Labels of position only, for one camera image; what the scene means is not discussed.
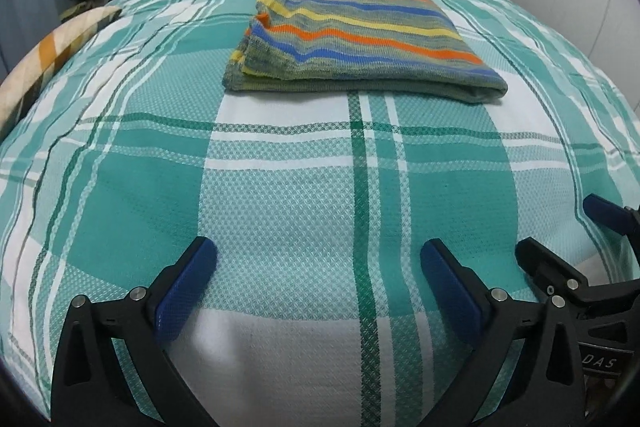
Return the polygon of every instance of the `bedsheet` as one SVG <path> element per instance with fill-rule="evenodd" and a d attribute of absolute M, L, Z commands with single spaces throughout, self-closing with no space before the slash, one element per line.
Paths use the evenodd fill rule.
<path fill-rule="evenodd" d="M 420 273 L 432 237 L 517 298 L 529 235 L 592 283 L 638 274 L 580 204 L 640 200 L 619 90 L 508 0 L 433 1 L 503 99 L 225 94 L 255 0 L 116 0 L 0 145 L 0 349 L 40 410 L 70 299 L 149 284 L 195 235 L 218 269 L 170 354 L 222 426 L 416 425 L 468 354 Z"/>

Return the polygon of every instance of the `blue gripper pad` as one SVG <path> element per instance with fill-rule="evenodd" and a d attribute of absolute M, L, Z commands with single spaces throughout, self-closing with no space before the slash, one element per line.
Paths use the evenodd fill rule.
<path fill-rule="evenodd" d="M 620 235 L 627 235 L 636 231 L 636 220 L 631 212 L 621 206 L 617 206 L 615 203 L 611 203 L 611 201 L 596 196 L 596 194 L 590 194 L 584 198 L 582 208 L 589 219 Z"/>
<path fill-rule="evenodd" d="M 482 339 L 485 317 L 482 317 L 482 310 L 432 241 L 422 247 L 420 265 L 439 308 L 458 338 L 477 347 Z"/>
<path fill-rule="evenodd" d="M 191 260 L 156 307 L 154 333 L 159 344 L 170 343 L 178 338 L 193 308 L 202 297 L 216 269 L 217 260 L 216 245 L 212 240 L 203 238 Z"/>

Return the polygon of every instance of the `black label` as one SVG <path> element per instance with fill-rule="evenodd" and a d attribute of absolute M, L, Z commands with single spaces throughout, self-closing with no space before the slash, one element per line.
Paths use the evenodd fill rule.
<path fill-rule="evenodd" d="M 633 351 L 578 343 L 585 375 L 618 377 L 633 356 Z"/>

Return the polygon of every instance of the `bed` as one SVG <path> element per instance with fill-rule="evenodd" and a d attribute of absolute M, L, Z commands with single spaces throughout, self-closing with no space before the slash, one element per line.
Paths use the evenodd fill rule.
<path fill-rule="evenodd" d="M 218 268 L 170 354 L 223 426 L 416 425 L 469 352 L 420 272 L 432 237 L 518 298 L 528 236 L 591 283 L 638 275 L 581 207 L 640 200 L 619 90 L 508 0 L 433 1 L 503 99 L 225 93 L 255 0 L 116 0 L 0 144 L 1 351 L 45 415 L 70 300 L 148 285 L 196 235 Z"/>

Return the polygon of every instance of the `striped folded garment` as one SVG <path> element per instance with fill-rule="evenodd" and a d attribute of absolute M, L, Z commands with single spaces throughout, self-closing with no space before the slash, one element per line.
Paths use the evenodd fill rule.
<path fill-rule="evenodd" d="M 388 90 L 488 102 L 505 81 L 431 0 L 258 0 L 229 90 Z"/>

